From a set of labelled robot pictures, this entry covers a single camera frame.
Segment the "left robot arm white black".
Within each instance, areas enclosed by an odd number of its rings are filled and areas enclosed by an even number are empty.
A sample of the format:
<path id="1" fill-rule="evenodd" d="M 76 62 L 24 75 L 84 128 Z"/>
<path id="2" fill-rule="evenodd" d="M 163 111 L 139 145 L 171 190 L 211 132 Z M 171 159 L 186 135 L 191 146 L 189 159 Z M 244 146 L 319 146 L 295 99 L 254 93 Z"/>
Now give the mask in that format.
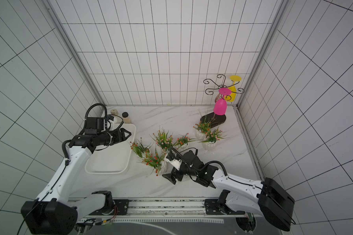
<path id="1" fill-rule="evenodd" d="M 114 120 L 118 118 L 108 114 L 104 104 L 93 104 L 85 113 L 82 130 L 62 143 L 64 162 L 37 198 L 25 202 L 21 208 L 22 223 L 33 235 L 67 235 L 77 222 L 94 211 L 118 215 L 110 191 L 96 191 L 76 205 L 68 205 L 79 173 L 98 147 L 108 148 L 132 135 L 122 127 L 123 121 L 115 126 Z"/>

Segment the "potted gypsophila red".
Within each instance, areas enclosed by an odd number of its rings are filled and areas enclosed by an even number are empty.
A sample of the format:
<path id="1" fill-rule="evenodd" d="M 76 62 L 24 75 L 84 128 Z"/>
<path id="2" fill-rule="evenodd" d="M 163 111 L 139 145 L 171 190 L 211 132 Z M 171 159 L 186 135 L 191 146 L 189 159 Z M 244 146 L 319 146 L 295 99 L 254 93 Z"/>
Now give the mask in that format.
<path id="1" fill-rule="evenodd" d="M 145 158 L 148 153 L 150 153 L 150 149 L 152 145 L 145 145 L 143 143 L 143 139 L 136 139 L 133 142 L 130 142 L 131 150 L 141 159 Z"/>

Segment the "potted gypsophila pink centre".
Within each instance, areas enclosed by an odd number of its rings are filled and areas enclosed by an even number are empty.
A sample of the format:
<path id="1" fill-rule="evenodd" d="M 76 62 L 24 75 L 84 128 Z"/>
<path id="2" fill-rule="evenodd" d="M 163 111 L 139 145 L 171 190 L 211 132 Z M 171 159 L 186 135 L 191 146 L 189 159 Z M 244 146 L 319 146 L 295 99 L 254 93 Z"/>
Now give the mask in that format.
<path id="1" fill-rule="evenodd" d="M 161 149 L 162 152 L 168 153 L 171 148 L 174 147 L 173 135 L 169 135 L 169 131 L 160 129 L 156 133 L 153 133 L 153 140 L 156 145 Z"/>

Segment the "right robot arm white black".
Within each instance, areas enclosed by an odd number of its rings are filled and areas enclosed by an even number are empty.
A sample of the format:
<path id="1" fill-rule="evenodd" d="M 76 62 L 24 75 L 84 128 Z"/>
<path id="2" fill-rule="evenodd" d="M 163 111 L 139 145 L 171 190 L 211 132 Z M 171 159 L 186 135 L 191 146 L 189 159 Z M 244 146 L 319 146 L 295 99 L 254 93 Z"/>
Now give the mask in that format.
<path id="1" fill-rule="evenodd" d="M 173 169 L 163 178 L 172 184 L 189 176 L 195 183 L 220 190 L 214 209 L 222 214 L 250 212 L 264 217 L 271 225 L 286 232 L 295 223 L 292 218 L 294 198 L 271 178 L 250 180 L 229 174 L 220 161 L 203 163 L 197 151 L 192 150 L 181 154 L 172 148 L 166 154 L 165 161 Z"/>

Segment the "potted gypsophila red-orange front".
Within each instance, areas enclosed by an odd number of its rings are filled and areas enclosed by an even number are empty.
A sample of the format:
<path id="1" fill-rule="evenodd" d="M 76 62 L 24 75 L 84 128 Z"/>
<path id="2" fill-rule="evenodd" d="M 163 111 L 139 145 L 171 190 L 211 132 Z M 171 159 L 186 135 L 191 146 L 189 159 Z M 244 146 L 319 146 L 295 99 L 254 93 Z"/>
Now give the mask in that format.
<path id="1" fill-rule="evenodd" d="M 165 153 L 158 154 L 156 151 L 155 154 L 152 154 L 147 150 L 142 153 L 142 163 L 153 168 L 153 172 L 156 176 L 161 176 L 162 174 L 165 174 L 168 169 L 165 156 Z"/>

